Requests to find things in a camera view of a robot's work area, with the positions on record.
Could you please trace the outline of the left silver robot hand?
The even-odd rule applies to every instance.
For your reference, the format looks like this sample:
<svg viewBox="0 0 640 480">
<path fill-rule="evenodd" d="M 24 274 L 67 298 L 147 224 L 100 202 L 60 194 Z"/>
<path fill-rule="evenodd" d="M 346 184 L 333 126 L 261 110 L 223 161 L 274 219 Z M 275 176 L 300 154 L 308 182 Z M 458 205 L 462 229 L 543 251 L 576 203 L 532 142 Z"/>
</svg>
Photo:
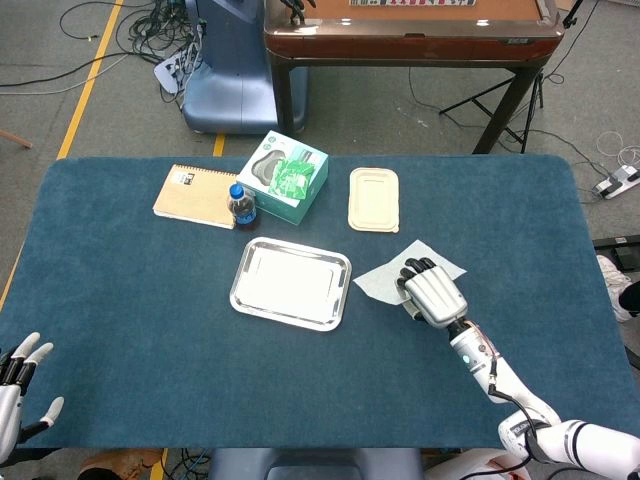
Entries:
<svg viewBox="0 0 640 480">
<path fill-rule="evenodd" d="M 40 346 L 39 332 L 30 333 L 19 345 L 1 354 L 1 462 L 5 463 L 17 445 L 51 428 L 65 403 L 63 396 L 54 398 L 47 412 L 36 422 L 22 424 L 24 400 L 35 370 L 53 350 L 54 344 Z"/>
</svg>

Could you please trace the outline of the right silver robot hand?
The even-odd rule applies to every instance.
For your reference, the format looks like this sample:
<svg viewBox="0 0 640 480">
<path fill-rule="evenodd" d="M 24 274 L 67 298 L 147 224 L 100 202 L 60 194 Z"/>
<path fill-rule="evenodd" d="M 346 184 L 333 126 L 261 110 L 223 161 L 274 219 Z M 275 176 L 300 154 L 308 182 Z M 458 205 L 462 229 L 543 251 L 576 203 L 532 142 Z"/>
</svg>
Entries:
<svg viewBox="0 0 640 480">
<path fill-rule="evenodd" d="M 466 299 L 444 268 L 430 258 L 406 259 L 396 285 L 435 328 L 448 327 L 467 314 Z"/>
</svg>

